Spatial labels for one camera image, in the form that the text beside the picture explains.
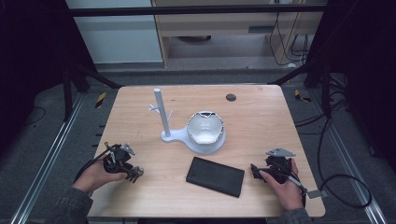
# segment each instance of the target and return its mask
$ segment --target white stand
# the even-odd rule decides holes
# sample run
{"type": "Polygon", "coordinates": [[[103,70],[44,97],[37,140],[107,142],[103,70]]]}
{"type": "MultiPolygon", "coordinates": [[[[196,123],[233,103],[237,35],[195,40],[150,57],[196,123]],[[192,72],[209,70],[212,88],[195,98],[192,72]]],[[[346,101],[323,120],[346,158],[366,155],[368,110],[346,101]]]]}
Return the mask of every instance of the white stand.
{"type": "Polygon", "coordinates": [[[163,122],[163,132],[161,133],[161,139],[164,142],[182,142],[192,151],[201,154],[209,155],[211,153],[219,150],[225,142],[226,132],[223,130],[223,134],[219,140],[212,144],[198,144],[189,135],[187,131],[187,126],[179,130],[171,130],[169,128],[169,120],[172,115],[172,111],[169,118],[166,117],[165,107],[163,105],[163,97],[160,89],[154,89],[155,98],[157,100],[158,106],[150,105],[150,110],[155,110],[160,114],[161,120],[163,122]]]}

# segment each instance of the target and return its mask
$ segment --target light wood tabletop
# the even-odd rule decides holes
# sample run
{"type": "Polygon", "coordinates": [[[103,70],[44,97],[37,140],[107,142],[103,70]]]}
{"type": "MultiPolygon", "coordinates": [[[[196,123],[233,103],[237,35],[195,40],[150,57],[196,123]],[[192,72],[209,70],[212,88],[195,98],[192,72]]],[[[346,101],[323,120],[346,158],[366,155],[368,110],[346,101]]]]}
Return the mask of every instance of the light wood tabletop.
{"type": "MultiPolygon", "coordinates": [[[[110,145],[130,143],[135,156],[128,161],[144,168],[133,184],[127,180],[96,190],[89,217],[278,217],[283,214],[270,186],[254,179],[253,163],[266,166],[265,152],[283,147],[294,152],[301,182],[317,189],[294,127],[285,97],[275,85],[132,86],[119,90],[96,155],[110,145]],[[161,89],[171,129],[184,128],[198,111],[213,111],[224,121],[224,145],[202,156],[183,143],[161,139],[161,117],[154,89],[161,89]],[[236,100],[230,102],[226,95],[236,100]],[[186,182],[193,157],[245,171],[239,198],[186,182]]],[[[306,200],[311,217],[325,213],[320,198],[306,200]]]]}

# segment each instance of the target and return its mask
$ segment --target forearm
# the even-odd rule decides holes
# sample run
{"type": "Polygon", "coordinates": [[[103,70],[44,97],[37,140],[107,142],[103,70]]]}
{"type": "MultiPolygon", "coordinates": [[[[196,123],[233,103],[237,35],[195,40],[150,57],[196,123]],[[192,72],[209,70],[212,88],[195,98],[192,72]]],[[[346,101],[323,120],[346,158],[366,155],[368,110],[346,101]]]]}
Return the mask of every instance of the forearm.
{"type": "Polygon", "coordinates": [[[279,224],[311,224],[313,223],[304,208],[291,210],[277,219],[279,224]]]}
{"type": "Polygon", "coordinates": [[[58,200],[46,223],[85,223],[92,202],[86,193],[70,188],[58,200]]]}

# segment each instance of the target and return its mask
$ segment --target white bowl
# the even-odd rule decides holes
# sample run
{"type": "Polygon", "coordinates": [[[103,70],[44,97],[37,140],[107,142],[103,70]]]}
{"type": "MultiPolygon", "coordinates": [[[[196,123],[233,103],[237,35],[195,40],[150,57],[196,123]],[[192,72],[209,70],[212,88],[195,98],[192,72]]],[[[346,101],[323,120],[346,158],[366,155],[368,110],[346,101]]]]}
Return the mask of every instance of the white bowl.
{"type": "Polygon", "coordinates": [[[195,113],[187,124],[191,139],[202,145],[216,143],[221,138],[223,130],[222,119],[211,111],[195,113]]]}

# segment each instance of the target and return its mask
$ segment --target stand base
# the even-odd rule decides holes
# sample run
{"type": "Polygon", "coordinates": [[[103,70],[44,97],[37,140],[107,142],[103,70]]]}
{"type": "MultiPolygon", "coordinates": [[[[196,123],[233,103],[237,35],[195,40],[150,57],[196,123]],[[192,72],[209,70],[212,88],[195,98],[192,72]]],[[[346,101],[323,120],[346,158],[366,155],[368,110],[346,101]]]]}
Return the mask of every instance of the stand base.
{"type": "Polygon", "coordinates": [[[201,154],[201,155],[209,155],[217,150],[219,150],[225,142],[226,132],[223,131],[223,134],[219,141],[213,144],[198,144],[194,142],[187,131],[187,127],[179,130],[170,130],[171,135],[169,137],[165,136],[165,132],[161,133],[161,138],[164,142],[182,142],[192,151],[201,154]]]}

